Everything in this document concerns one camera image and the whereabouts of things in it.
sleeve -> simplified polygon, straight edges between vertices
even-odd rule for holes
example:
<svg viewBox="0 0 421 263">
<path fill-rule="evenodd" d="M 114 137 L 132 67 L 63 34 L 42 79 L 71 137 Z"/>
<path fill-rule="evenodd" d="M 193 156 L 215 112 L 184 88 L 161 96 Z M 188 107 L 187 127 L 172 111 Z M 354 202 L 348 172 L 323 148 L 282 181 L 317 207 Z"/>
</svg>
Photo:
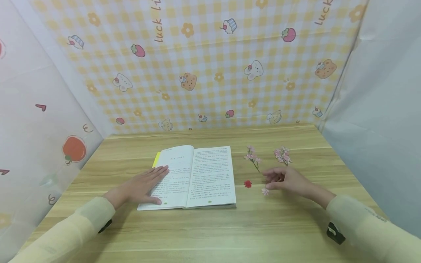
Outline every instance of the sleeve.
<svg viewBox="0 0 421 263">
<path fill-rule="evenodd" d="M 326 208 L 332 223 L 351 245 L 379 262 L 421 262 L 421 240 L 349 196 L 335 197 Z"/>
<path fill-rule="evenodd" d="M 9 263 L 64 263 L 92 239 L 114 215 L 112 204 L 95 197 L 56 224 Z"/>
</svg>

yellow checkered wallpaper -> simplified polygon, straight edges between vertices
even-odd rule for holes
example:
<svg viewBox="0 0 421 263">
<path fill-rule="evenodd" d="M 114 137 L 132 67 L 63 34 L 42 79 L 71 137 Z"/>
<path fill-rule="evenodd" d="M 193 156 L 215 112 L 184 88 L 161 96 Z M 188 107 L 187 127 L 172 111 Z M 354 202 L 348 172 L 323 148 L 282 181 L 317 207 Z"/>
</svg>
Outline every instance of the yellow checkered wallpaper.
<svg viewBox="0 0 421 263">
<path fill-rule="evenodd" d="M 116 133 L 324 118 L 366 0 L 32 0 Z"/>
</svg>

wooden desk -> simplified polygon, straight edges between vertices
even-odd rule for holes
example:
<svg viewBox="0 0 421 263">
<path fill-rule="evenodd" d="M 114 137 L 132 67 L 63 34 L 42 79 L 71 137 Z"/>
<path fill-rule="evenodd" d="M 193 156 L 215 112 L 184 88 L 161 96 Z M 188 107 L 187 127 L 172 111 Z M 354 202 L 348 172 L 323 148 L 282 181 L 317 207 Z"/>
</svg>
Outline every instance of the wooden desk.
<svg viewBox="0 0 421 263">
<path fill-rule="evenodd" d="M 326 236 L 329 219 L 318 205 L 280 191 L 263 196 L 263 176 L 243 158 L 252 145 L 261 170 L 284 165 L 273 154 L 284 145 L 310 180 L 384 215 L 319 131 L 306 124 L 111 136 L 24 247 L 93 197 L 149 169 L 158 151 L 185 144 L 231 146 L 237 208 L 140 212 L 127 204 L 71 262 L 371 262 L 348 242 L 339 246 Z"/>
</svg>

orange fruit print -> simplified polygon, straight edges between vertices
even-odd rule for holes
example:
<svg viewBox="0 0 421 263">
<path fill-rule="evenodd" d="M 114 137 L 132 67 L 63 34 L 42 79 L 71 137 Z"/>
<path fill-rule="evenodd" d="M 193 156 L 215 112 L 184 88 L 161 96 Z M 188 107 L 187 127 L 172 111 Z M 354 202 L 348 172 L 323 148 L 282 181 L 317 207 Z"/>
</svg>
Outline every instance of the orange fruit print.
<svg viewBox="0 0 421 263">
<path fill-rule="evenodd" d="M 69 136 L 62 148 L 66 165 L 80 162 L 86 156 L 86 146 L 83 140 L 75 135 Z"/>
</svg>

open book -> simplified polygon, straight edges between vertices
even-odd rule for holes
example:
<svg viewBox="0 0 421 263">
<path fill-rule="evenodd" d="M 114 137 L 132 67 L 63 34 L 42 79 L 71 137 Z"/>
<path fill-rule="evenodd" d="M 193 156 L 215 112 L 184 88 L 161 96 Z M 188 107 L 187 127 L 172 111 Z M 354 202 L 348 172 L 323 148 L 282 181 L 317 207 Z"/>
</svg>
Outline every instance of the open book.
<svg viewBox="0 0 421 263">
<path fill-rule="evenodd" d="M 235 207 L 231 147 L 195 149 L 177 146 L 157 154 L 154 167 L 168 165 L 170 172 L 151 191 L 161 205 L 140 204 L 137 210 Z"/>
</svg>

